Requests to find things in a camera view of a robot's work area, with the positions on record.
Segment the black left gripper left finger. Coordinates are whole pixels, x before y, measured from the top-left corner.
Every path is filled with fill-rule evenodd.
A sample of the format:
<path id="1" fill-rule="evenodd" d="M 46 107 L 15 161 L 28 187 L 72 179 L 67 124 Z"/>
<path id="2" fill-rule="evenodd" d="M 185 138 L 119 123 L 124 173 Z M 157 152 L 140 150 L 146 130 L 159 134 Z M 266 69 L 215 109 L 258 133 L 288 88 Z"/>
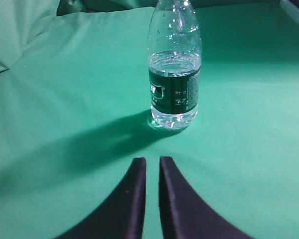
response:
<path id="1" fill-rule="evenodd" d="M 140 239 L 146 207 L 146 159 L 134 158 L 110 195 L 59 239 Z"/>

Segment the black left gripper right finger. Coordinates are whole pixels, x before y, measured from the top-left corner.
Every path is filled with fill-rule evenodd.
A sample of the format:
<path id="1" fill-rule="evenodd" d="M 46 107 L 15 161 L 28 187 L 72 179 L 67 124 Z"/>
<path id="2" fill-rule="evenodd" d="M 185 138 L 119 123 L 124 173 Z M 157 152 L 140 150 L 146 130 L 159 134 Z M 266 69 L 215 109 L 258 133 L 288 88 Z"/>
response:
<path id="1" fill-rule="evenodd" d="M 159 211 L 165 239 L 250 239 L 192 188 L 172 157 L 159 162 Z"/>

